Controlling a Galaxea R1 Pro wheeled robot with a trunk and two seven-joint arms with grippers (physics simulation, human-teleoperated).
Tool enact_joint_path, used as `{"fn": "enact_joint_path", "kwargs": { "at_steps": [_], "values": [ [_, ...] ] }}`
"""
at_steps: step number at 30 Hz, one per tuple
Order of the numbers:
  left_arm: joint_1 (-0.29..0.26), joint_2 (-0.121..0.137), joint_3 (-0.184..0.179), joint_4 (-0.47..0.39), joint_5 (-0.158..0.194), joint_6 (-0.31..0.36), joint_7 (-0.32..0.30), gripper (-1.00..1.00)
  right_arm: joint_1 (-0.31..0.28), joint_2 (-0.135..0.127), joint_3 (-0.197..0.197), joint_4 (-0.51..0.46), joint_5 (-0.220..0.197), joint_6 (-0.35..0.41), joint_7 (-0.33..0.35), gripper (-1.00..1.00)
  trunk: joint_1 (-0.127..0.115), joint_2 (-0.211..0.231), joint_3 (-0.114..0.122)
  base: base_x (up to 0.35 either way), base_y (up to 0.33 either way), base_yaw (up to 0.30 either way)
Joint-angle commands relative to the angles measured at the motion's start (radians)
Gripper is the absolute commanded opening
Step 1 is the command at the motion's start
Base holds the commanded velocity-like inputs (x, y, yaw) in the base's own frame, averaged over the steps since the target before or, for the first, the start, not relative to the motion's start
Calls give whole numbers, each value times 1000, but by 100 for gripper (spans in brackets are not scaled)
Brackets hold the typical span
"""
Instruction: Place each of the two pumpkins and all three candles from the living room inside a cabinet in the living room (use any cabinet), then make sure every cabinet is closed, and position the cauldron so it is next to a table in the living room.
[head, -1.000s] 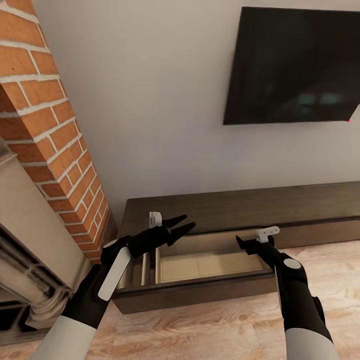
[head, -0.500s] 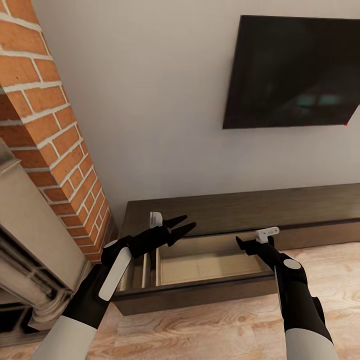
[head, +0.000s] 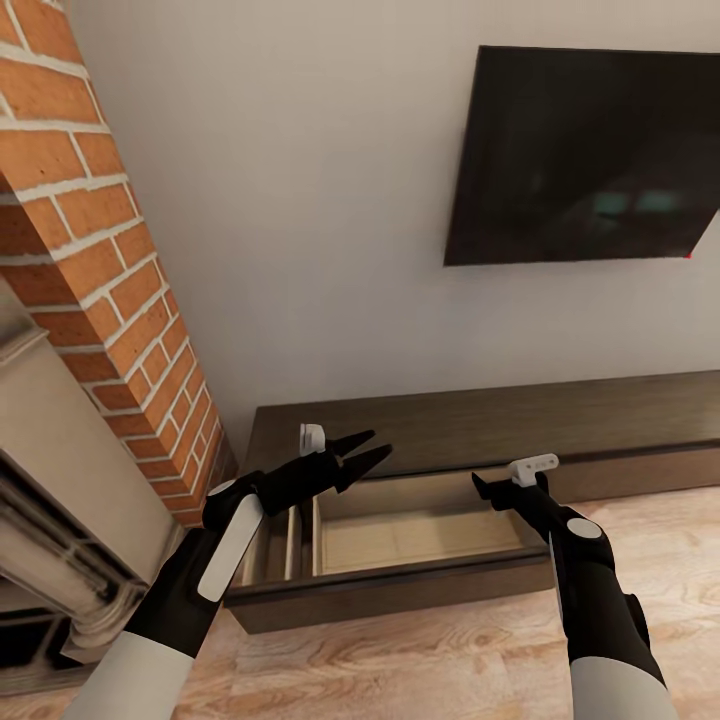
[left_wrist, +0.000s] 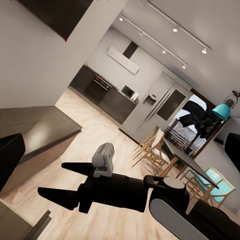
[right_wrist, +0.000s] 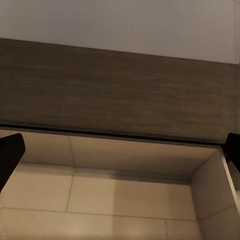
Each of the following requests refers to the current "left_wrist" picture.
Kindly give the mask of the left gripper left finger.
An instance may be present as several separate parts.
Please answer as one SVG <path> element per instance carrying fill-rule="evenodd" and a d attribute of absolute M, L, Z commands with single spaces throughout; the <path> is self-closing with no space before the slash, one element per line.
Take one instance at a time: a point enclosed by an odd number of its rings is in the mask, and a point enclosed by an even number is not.
<path fill-rule="evenodd" d="M 26 152 L 21 133 L 0 138 L 0 192 Z"/>

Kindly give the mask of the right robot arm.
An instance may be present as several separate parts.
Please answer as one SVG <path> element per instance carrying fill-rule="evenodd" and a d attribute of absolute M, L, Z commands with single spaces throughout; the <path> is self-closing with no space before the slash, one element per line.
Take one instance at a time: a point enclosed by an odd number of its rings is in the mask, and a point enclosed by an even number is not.
<path fill-rule="evenodd" d="M 199 199 L 186 213 L 190 194 L 186 184 L 174 177 L 146 175 L 138 179 L 113 173 L 114 145 L 102 144 L 92 162 L 64 162 L 61 167 L 87 176 L 78 190 L 38 187 L 40 196 L 70 211 L 89 213 L 92 203 L 144 213 L 149 188 L 151 215 L 179 240 L 240 240 L 240 224 L 221 209 Z"/>

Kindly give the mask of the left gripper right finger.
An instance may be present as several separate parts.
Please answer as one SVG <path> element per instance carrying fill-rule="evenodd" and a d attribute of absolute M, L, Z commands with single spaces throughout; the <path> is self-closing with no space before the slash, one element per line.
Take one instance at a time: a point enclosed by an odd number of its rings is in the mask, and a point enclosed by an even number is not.
<path fill-rule="evenodd" d="M 240 135 L 236 133 L 229 133 L 224 149 L 240 172 Z"/>

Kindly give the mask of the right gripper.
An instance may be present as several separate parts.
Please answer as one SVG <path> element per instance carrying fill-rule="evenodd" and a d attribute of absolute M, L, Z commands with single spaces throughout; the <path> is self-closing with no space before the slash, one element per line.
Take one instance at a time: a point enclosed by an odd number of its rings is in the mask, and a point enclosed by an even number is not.
<path fill-rule="evenodd" d="M 87 176 L 78 190 L 38 187 L 40 196 L 59 204 L 70 211 L 79 206 L 79 211 L 89 213 L 92 203 L 124 208 L 129 176 L 112 173 L 111 177 L 94 177 L 96 167 L 92 162 L 64 162 L 62 168 Z"/>

